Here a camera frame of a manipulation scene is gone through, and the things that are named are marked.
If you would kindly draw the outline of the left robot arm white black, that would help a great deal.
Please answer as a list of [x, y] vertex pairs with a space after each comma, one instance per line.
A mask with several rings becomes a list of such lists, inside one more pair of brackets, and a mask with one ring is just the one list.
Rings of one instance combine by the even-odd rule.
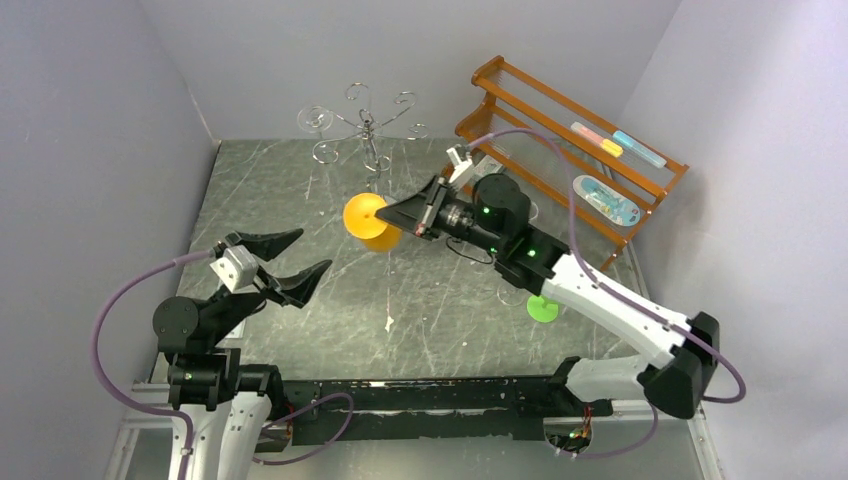
[[263, 266], [302, 234], [300, 228], [228, 234], [201, 256], [211, 261], [218, 289], [206, 299], [170, 297], [156, 308], [152, 325], [168, 363], [167, 402], [192, 422], [174, 427], [170, 478], [246, 478], [265, 424], [290, 413], [279, 368], [244, 364], [239, 349], [220, 343], [267, 302], [302, 308], [311, 300], [331, 260], [288, 277]]

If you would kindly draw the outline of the orange plastic goblet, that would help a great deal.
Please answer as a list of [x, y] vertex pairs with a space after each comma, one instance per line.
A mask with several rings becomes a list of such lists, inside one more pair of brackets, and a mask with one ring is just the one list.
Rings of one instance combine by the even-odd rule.
[[369, 251], [386, 253], [401, 241], [403, 232], [376, 216], [377, 211], [386, 206], [387, 202], [380, 195], [360, 193], [353, 196], [343, 209], [346, 231]]

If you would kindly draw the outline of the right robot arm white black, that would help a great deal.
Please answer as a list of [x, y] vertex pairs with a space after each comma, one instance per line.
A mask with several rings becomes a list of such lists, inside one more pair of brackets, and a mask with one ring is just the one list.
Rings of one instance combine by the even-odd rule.
[[630, 357], [563, 361], [549, 379], [559, 413], [595, 401], [645, 400], [669, 416], [693, 418], [717, 368], [718, 321], [668, 310], [581, 264], [574, 247], [530, 223], [530, 207], [505, 174], [483, 177], [468, 201], [435, 176], [374, 216], [422, 239], [446, 234], [488, 251], [510, 285], [582, 314], [635, 350]]

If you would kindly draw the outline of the clear wine glass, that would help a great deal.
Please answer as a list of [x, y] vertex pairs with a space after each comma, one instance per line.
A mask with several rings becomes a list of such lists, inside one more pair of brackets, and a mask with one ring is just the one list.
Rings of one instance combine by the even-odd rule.
[[331, 128], [335, 115], [320, 105], [302, 108], [297, 115], [298, 127], [309, 134], [322, 134]]

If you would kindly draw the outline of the clear glass front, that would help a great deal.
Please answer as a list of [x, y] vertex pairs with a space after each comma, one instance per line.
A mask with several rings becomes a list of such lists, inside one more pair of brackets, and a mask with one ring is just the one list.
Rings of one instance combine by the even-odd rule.
[[497, 288], [496, 296], [503, 305], [517, 307], [526, 302], [528, 293], [511, 285], [502, 285]]

